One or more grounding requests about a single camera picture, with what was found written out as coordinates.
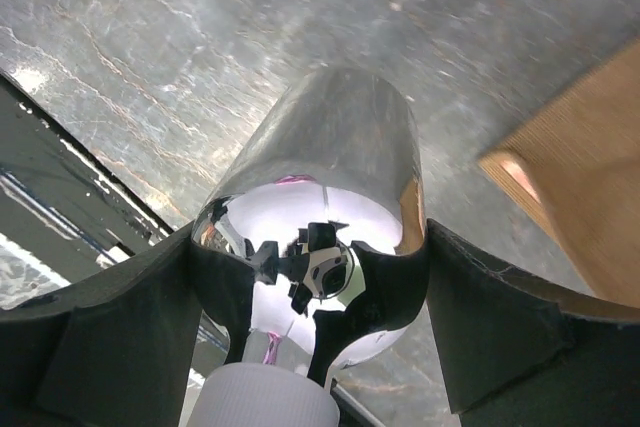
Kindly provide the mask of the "brown canvas tote bag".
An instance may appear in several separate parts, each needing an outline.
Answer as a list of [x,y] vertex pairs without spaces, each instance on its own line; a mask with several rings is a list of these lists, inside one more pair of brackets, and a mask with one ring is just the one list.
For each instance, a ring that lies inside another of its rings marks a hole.
[[599,297],[639,304],[639,42],[478,161]]

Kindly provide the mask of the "round clear bottle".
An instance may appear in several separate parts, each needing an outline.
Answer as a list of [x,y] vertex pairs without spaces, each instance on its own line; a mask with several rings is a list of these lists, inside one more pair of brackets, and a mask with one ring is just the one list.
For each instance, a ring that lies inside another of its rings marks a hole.
[[362,69],[276,102],[194,221],[189,274],[229,340],[192,426],[335,426],[335,374],[393,345],[428,285],[416,124]]

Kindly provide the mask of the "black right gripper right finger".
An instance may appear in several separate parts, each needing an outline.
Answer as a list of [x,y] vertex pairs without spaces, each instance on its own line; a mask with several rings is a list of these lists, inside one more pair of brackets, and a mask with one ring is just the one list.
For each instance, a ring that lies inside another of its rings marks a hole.
[[436,221],[429,316],[464,426],[635,426],[639,312],[547,281]]

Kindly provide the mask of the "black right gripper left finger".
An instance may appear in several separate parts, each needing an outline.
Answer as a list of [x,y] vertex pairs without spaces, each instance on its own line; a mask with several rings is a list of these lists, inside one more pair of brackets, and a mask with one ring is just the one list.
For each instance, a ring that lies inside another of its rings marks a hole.
[[201,318],[190,233],[2,311],[2,425],[178,425]]

